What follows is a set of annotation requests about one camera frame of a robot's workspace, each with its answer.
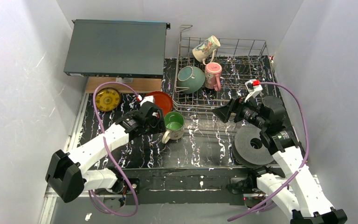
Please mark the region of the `cream seahorse mug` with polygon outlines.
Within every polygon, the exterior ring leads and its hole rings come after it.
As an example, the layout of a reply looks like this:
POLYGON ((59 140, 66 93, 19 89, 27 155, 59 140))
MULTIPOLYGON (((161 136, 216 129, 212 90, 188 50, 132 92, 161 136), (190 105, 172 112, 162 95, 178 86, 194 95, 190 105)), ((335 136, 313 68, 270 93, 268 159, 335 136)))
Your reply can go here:
POLYGON ((210 62, 213 62, 217 49, 221 46, 220 41, 214 35, 204 40, 198 46, 192 49, 192 54, 197 61, 206 65, 206 60, 211 55, 210 62))

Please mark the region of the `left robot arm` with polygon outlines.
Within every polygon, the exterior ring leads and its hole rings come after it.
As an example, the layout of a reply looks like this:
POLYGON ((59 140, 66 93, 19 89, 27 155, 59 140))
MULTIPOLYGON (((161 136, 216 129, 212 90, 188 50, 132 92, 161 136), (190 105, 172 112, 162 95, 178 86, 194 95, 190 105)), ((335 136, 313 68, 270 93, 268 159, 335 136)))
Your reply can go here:
POLYGON ((90 168, 108 152, 139 136, 163 132, 162 109, 152 102, 144 102, 138 110, 127 112, 89 142, 67 153, 61 149, 56 151, 51 157, 45 180, 65 203, 75 200, 84 191, 113 189, 117 181, 123 181, 123 175, 111 168, 90 168))

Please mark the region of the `green interior mug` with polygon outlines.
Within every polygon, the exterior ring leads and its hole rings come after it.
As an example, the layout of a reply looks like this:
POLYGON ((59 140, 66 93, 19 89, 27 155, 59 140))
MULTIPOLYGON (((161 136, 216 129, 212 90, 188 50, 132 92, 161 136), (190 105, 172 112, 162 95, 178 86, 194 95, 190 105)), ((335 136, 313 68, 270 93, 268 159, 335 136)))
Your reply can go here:
POLYGON ((166 131, 161 142, 178 140, 184 135, 184 117, 179 112, 169 112, 164 116, 166 131))

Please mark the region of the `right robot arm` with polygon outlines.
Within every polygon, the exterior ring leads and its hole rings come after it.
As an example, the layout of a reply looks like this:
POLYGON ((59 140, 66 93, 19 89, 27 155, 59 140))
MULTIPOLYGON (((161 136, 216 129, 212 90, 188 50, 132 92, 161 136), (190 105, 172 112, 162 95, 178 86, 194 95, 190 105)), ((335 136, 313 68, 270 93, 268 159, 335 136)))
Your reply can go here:
POLYGON ((306 159, 292 130, 284 125, 285 107, 275 96, 248 101, 233 98, 225 106, 212 110, 224 123, 235 113, 235 122, 242 120, 260 129, 262 144, 279 164, 287 180, 282 183, 267 167, 254 170, 253 183, 268 195, 291 224, 344 224, 348 218, 343 209, 335 209, 317 185, 305 165, 306 159))

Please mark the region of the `red plate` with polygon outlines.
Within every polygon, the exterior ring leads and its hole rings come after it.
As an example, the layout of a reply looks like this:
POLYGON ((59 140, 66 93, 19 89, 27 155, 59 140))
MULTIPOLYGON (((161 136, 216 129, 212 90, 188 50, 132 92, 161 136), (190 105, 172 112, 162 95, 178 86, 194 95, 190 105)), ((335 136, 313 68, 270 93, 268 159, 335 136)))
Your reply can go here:
POLYGON ((154 103, 162 109, 164 116, 172 111, 173 108, 172 98, 167 93, 162 91, 153 91, 146 94, 146 96, 154 97, 154 103))

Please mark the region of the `pink interior mug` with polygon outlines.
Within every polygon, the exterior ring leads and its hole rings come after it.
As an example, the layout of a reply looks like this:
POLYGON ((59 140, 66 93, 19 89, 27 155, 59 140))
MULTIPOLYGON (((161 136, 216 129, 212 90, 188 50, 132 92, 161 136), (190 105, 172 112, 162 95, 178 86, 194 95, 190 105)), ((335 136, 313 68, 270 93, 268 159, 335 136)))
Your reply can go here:
POLYGON ((205 83, 204 86, 215 91, 221 90, 220 77, 222 74, 222 66, 219 63, 211 62, 205 66, 205 83))

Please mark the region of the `white floral bowl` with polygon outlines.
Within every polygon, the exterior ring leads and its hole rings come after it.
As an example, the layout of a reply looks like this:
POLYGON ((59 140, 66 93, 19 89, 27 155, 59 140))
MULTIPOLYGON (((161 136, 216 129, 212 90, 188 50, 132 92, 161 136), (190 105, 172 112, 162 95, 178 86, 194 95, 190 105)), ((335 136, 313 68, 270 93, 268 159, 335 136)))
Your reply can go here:
POLYGON ((185 94, 194 93, 203 86, 205 79, 201 69, 195 66, 186 66, 177 75, 177 91, 185 94))

